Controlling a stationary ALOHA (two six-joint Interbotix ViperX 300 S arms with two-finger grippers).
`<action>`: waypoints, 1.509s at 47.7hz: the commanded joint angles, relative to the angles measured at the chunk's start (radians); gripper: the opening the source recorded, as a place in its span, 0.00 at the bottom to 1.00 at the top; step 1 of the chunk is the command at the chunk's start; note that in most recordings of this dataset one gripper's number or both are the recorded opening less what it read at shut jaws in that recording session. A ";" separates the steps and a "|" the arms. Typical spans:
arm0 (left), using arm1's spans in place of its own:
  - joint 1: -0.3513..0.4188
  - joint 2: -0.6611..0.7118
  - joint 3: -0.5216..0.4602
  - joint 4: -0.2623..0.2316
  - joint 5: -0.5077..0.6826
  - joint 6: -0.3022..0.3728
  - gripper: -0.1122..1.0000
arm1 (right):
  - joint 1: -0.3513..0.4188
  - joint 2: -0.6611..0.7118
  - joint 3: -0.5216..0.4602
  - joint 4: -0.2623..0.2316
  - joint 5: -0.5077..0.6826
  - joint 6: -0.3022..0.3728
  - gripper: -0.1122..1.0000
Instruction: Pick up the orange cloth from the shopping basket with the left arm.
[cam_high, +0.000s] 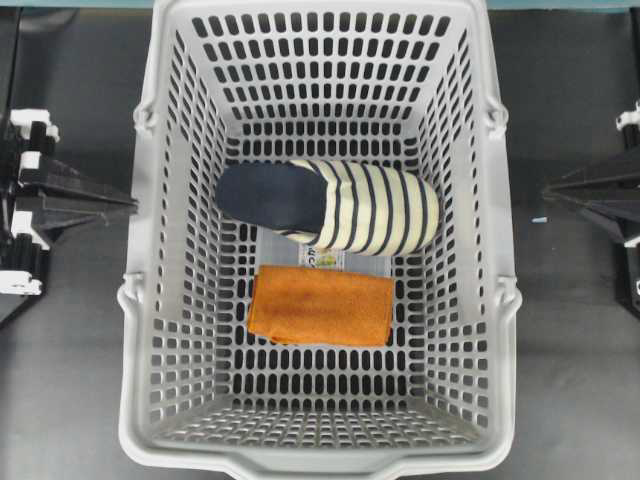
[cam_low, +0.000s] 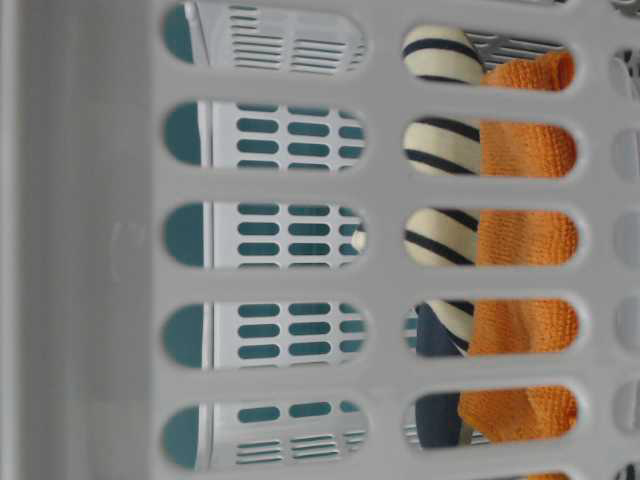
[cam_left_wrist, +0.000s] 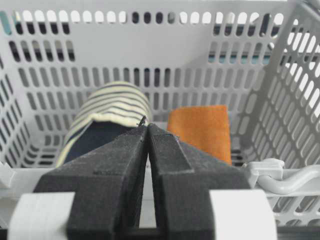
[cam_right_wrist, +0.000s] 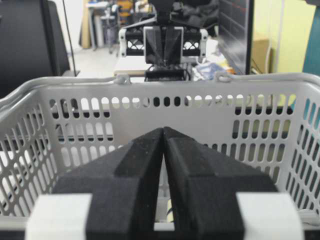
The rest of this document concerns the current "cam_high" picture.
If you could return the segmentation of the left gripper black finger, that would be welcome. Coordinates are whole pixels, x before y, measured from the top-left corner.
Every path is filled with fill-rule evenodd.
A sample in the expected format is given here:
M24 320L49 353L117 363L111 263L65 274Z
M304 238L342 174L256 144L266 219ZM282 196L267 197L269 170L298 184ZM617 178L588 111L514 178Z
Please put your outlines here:
M99 182L54 158L40 158L37 167L20 166L19 183L78 198L114 204L136 204L136 200L128 193Z
M19 211L31 213L29 226L38 234L67 230L86 224L110 225L137 213L135 205L114 204L84 198L50 196L20 197Z

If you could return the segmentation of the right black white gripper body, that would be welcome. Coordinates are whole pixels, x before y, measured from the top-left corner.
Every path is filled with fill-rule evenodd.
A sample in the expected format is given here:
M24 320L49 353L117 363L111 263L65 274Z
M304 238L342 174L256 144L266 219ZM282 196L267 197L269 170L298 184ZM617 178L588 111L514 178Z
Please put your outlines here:
M639 101L632 110L616 118L616 128L622 134L624 150L619 155L624 165L623 177L617 186L629 199L619 220L622 241L616 247L620 276L617 299L627 310L639 309Z

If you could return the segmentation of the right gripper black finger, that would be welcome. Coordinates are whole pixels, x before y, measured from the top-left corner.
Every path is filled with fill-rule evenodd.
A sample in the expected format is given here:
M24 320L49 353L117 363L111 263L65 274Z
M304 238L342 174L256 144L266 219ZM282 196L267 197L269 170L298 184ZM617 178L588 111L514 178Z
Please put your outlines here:
M554 196L557 192L570 189L608 189L639 186L639 159L605 160L589 164L553 180L542 193Z
M601 227L615 243L639 244L638 189L570 189L543 198Z

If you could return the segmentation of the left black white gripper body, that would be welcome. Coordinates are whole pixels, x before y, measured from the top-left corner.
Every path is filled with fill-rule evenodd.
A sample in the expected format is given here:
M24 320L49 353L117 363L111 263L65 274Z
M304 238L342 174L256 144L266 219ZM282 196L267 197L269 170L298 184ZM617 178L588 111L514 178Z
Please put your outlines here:
M13 110L1 124L1 292L40 294L50 242L35 226L37 198L20 175L40 170L58 129L46 110Z

